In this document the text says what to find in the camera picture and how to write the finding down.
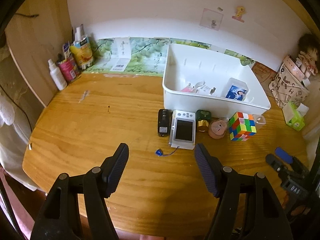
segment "white wall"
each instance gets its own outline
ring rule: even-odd
[[[73,26],[84,24],[96,39],[171,37],[231,49],[278,70],[297,53],[305,24],[282,0],[67,0]],[[232,19],[243,5],[245,23]],[[219,31],[199,26],[204,8],[223,8]]]

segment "wooden tabletop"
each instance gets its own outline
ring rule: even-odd
[[[178,149],[170,157],[155,155],[159,148],[172,151],[168,137],[157,135],[158,110],[163,108],[161,83],[160,77],[82,74],[41,114],[30,138],[32,150],[25,153],[24,171],[49,192],[60,173],[84,174],[124,142],[129,160],[116,192],[106,199],[114,226],[154,236],[204,235],[218,201],[206,190],[194,152]],[[81,101],[86,90],[89,94]],[[282,202],[285,192],[265,156],[281,146],[307,163],[306,145],[269,100],[267,124],[248,141],[230,141],[228,136],[215,140],[199,132],[196,143],[204,143],[211,155],[239,173],[265,173]],[[85,215],[83,196],[79,206]]]

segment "green grape wallpaper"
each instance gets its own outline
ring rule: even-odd
[[[114,71],[114,65],[118,64],[121,59],[119,52],[119,44],[123,44],[123,39],[127,39],[130,43],[131,58],[128,58],[128,64],[124,66],[123,71]],[[84,73],[123,73],[123,74],[139,74],[149,76],[163,76],[165,62],[167,58],[167,50],[169,44],[182,44],[201,49],[210,49],[220,53],[224,53],[240,59],[243,66],[252,67],[255,61],[244,55],[234,51],[223,49],[212,44],[199,41],[190,41],[175,38],[111,38],[90,40],[92,52],[95,57],[94,65],[87,68]]]

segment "pink fabric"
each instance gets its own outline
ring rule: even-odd
[[[159,236],[140,236],[140,240],[164,240],[164,237],[159,237]]]
[[[34,225],[33,218],[29,215],[29,213],[25,210],[25,208],[22,206],[20,201],[18,200],[17,196],[14,194],[13,190],[8,185],[5,176],[4,176],[4,169],[0,168],[0,179],[2,180],[2,183],[4,185],[4,188],[7,192],[10,204],[13,209],[13,213],[17,219],[17,222],[19,224],[19,227],[24,234],[26,239],[30,239],[31,237],[31,231]],[[4,213],[6,214],[7,218],[9,217],[8,212],[4,206],[4,203],[2,199],[0,198],[0,206]]]

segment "tote bag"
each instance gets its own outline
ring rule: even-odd
[[[290,73],[284,64],[281,65],[279,72],[269,84],[269,89],[280,108],[283,108],[289,101],[299,106],[309,94],[309,90]]]

